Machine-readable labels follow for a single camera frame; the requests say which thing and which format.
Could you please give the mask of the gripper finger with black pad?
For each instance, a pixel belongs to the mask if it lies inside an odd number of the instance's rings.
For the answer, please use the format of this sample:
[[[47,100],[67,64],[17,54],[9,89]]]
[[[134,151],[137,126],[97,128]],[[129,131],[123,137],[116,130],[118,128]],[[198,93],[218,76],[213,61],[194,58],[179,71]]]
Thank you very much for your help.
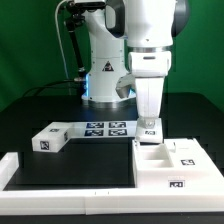
[[[139,118],[140,126],[146,129],[154,128],[158,121],[159,121],[158,118],[146,118],[146,117]]]

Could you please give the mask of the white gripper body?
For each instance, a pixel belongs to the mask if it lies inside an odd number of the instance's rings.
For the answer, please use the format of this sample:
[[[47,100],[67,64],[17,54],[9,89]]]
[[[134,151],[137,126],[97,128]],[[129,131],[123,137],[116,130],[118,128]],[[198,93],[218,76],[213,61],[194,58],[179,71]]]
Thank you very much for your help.
[[[160,114],[164,78],[136,78],[138,115],[144,119],[157,119]]]

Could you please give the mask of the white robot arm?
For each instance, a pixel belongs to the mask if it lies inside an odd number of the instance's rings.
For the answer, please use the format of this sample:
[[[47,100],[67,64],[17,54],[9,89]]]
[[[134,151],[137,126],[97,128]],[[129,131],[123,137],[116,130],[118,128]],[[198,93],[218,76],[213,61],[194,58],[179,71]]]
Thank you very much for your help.
[[[136,92],[138,125],[159,119],[173,38],[189,19],[188,0],[80,0],[90,35],[91,69],[83,99],[118,104]]]

